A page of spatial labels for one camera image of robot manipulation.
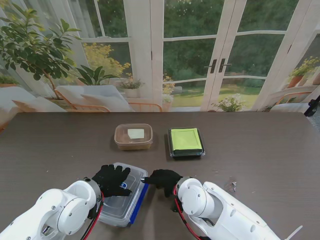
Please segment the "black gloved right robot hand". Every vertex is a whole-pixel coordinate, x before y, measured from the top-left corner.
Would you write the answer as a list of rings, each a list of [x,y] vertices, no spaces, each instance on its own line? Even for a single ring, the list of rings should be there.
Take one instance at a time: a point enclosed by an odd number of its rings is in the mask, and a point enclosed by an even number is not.
[[[174,191],[178,181],[183,177],[170,169],[157,169],[148,177],[141,178],[145,184],[155,185],[157,189],[163,189],[166,198],[169,198]]]

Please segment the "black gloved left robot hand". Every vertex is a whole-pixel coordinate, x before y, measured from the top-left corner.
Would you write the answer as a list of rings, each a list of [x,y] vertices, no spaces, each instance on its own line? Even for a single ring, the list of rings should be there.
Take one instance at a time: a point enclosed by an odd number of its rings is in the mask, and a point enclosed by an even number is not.
[[[92,180],[99,185],[105,198],[112,196],[127,197],[132,191],[122,188],[121,184],[127,179],[130,172],[129,167],[123,169],[121,165],[116,167],[113,164],[103,165],[92,177]]]

